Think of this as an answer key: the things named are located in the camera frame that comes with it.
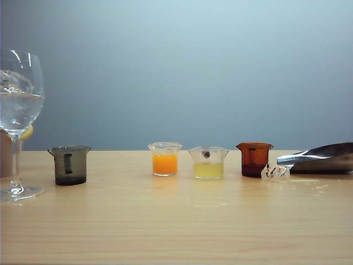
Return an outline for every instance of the small beaker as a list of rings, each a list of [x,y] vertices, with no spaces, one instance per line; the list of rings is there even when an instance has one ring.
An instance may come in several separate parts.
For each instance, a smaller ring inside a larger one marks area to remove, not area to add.
[[[48,149],[54,157],[55,184],[77,185],[86,182],[86,154],[89,146],[58,146]]]
[[[291,181],[289,167],[267,164],[261,171],[261,179],[283,184],[288,183]]]
[[[167,177],[178,171],[178,151],[182,145],[178,142],[154,142],[147,145],[152,151],[153,174]]]
[[[194,177],[199,179],[223,178],[223,160],[229,150],[217,146],[200,146],[188,150],[194,160]]]
[[[265,142],[242,142],[236,146],[242,152],[242,175],[261,178],[261,171],[269,162],[273,145]]]

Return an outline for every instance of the clear beaker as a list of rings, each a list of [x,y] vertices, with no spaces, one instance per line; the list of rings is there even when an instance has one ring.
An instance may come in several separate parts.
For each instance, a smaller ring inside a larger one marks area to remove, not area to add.
[[[223,178],[223,160],[229,150],[217,146],[200,146],[188,150],[194,159],[194,177],[199,179]]]
[[[153,174],[167,177],[178,171],[178,151],[182,145],[178,142],[154,142],[147,145],[152,151]]]

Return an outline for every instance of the lemon slice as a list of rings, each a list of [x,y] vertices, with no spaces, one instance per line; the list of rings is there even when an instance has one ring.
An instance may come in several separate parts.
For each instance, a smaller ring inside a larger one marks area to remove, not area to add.
[[[33,133],[33,126],[32,125],[29,125],[24,131],[23,133],[21,133],[21,136],[20,136],[20,140],[23,141],[23,140],[26,140],[27,138],[29,138]]]

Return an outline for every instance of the ice cube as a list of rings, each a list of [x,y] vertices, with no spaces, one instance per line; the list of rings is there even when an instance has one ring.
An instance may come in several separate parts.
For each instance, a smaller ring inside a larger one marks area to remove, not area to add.
[[[0,92],[26,92],[31,82],[19,73],[0,70]]]
[[[288,183],[290,181],[289,167],[267,164],[261,171],[261,179],[279,183]]]

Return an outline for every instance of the orange liquid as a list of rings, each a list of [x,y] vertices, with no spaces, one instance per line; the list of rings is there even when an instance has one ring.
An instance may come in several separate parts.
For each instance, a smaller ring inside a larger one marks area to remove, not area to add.
[[[177,172],[177,155],[153,155],[153,173],[171,174]]]

